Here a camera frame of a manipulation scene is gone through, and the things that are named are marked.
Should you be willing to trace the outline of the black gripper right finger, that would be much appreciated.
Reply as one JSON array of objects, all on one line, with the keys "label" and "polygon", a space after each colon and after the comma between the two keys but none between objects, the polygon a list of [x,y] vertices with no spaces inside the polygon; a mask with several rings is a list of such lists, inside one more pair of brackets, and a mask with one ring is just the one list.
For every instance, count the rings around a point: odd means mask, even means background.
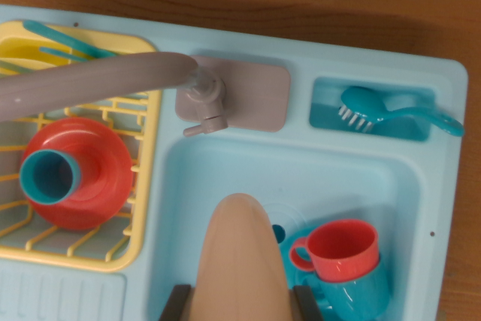
[{"label": "black gripper right finger", "polygon": [[294,286],[292,289],[296,320],[323,321],[324,318],[309,286]]}]

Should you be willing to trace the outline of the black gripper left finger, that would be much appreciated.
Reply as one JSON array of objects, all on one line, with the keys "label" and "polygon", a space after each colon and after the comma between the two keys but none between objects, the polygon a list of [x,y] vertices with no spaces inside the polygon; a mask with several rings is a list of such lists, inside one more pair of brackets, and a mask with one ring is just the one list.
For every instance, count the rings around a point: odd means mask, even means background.
[{"label": "black gripper left finger", "polygon": [[187,308],[191,293],[191,285],[175,285],[159,317],[159,321],[180,321],[183,317],[184,311]]}]

